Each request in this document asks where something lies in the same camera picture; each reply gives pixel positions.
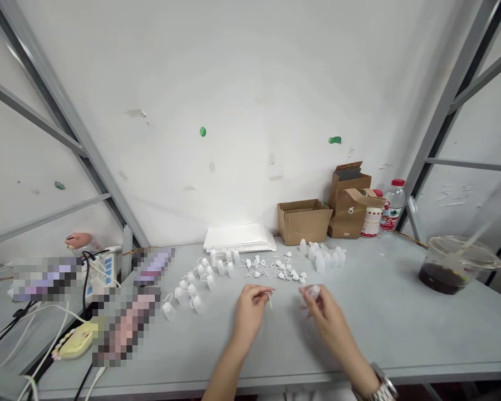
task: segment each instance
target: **yellow object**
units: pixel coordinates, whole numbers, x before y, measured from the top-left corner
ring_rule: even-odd
[[[61,346],[59,356],[63,359],[76,359],[81,357],[91,347],[93,342],[93,331],[97,330],[98,325],[87,322],[77,327],[70,335],[67,341]]]

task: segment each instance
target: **open cardboard box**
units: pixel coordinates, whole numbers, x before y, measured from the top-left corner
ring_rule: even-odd
[[[323,242],[327,237],[332,209],[318,199],[278,204],[278,230],[288,246],[306,242]]]

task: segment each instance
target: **brown paper bag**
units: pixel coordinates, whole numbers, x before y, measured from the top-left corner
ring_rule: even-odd
[[[356,188],[356,189],[362,189],[362,188],[369,188],[371,186],[371,176],[362,174],[360,173],[360,176],[355,179],[348,179],[348,180],[343,180],[340,181],[340,177],[342,175],[341,172],[345,170],[351,170],[351,169],[360,169],[362,166],[362,162],[354,162],[354,163],[348,163],[348,164],[343,164],[339,165],[336,167],[336,170],[334,173],[332,173],[332,182],[330,185],[330,196],[328,197],[328,207],[330,207],[332,211],[332,216],[336,214],[336,203],[339,199],[339,196],[341,194],[341,191],[344,189],[348,188]]]
[[[375,192],[368,188],[362,189],[362,192],[355,188],[340,191],[335,213],[328,226],[329,236],[332,238],[359,238],[364,225],[366,208],[368,206],[384,207],[386,199],[377,197]]]

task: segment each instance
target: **wrist watch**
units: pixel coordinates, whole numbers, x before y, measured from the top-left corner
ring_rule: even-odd
[[[375,374],[380,380],[380,387],[377,391],[371,394],[369,397],[362,397],[354,388],[352,392],[358,401],[394,401],[399,397],[397,390],[391,383],[390,379],[386,377],[384,372],[380,370],[376,363],[372,363],[371,367],[375,371]]]

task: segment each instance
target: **right hand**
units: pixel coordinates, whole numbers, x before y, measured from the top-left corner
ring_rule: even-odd
[[[343,311],[327,287],[320,285],[320,294],[316,300],[308,293],[310,287],[312,286],[299,288],[299,292],[308,306],[309,313],[316,323],[321,338],[336,359],[341,361],[350,347],[356,347]]]

